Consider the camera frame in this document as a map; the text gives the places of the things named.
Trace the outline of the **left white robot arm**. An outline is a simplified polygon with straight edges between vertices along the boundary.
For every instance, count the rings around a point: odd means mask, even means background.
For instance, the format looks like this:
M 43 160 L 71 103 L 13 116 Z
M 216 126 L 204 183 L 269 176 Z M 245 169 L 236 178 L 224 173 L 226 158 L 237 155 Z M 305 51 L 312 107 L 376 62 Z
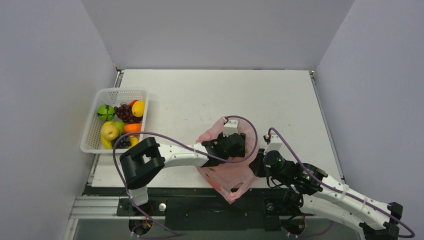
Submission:
M 244 157 L 246 154 L 246 134 L 234 133 L 190 145 L 158 143 L 154 137 L 147 137 L 120 155 L 119 161 L 125 186 L 128 189 L 129 208 L 136 215 L 143 215 L 149 209 L 147 185 L 163 168 L 194 166 L 216 167 L 229 158 Z

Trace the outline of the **dark purple grapes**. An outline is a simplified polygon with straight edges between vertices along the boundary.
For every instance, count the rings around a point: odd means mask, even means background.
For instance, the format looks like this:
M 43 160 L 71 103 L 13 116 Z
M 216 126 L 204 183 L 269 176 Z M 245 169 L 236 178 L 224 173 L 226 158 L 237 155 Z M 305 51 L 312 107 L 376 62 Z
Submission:
M 131 139 L 129 136 L 125 136 L 121 140 L 118 140 L 124 134 L 125 133 L 122 133 L 111 142 L 112 147 L 116 144 L 116 142 L 117 142 L 117 146 L 116 146 L 117 149 L 128 149 L 132 146 Z

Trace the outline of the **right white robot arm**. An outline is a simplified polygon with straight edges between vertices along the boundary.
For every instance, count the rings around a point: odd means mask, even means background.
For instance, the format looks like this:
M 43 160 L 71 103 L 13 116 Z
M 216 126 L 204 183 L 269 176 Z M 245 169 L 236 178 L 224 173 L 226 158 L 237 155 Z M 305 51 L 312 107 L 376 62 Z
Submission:
M 369 198 L 335 180 L 324 170 L 284 159 L 277 150 L 261 148 L 248 165 L 254 175 L 267 183 L 278 181 L 287 189 L 276 212 L 316 215 L 345 225 L 366 240 L 397 240 L 403 206 Z

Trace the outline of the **green fake fruit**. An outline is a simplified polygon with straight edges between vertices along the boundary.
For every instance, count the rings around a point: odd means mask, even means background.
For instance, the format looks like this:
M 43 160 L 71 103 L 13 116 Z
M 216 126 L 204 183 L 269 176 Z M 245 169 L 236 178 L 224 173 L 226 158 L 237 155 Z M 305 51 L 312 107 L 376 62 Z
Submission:
M 96 112 L 96 116 L 103 122 L 113 120 L 115 118 L 115 115 L 115 108 L 107 104 L 99 106 Z

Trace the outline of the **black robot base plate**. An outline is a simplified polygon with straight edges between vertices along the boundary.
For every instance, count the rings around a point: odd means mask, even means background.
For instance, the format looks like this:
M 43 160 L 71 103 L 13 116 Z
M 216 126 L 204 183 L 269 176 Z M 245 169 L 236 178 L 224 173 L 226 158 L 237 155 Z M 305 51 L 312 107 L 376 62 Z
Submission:
M 139 207 L 127 197 L 118 200 L 116 215 L 129 217 L 130 228 L 141 224 L 146 232 L 153 226 L 140 210 L 151 217 L 163 217 L 164 225 L 175 231 L 288 231 L 301 237 L 320 236 L 334 227 L 324 221 L 314 229 L 307 223 L 300 207 L 306 200 L 286 189 L 254 188 L 228 203 L 212 188 L 149 188 L 148 201 Z

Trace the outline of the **yellow fake fruit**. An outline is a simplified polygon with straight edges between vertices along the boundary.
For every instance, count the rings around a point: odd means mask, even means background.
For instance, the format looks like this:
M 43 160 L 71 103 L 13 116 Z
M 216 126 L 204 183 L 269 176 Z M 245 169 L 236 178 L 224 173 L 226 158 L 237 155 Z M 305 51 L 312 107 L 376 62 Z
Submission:
M 145 112 L 145 106 L 146 104 L 143 100 L 137 100 L 137 102 L 131 107 L 132 114 L 137 118 L 142 117 Z

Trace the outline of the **pink plastic bag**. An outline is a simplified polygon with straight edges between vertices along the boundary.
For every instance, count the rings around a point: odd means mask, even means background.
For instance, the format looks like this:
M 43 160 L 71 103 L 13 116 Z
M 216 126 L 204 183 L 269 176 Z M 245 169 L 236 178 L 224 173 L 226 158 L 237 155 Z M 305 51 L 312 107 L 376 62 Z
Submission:
M 238 132 L 246 134 L 245 155 L 252 154 L 247 160 L 240 161 L 241 157 L 230 158 L 231 163 L 223 162 L 218 166 L 197 167 L 198 173 L 231 205 L 246 193 L 252 183 L 258 179 L 249 168 L 259 151 L 259 144 L 255 143 L 257 134 L 253 127 L 243 119 L 238 119 Z

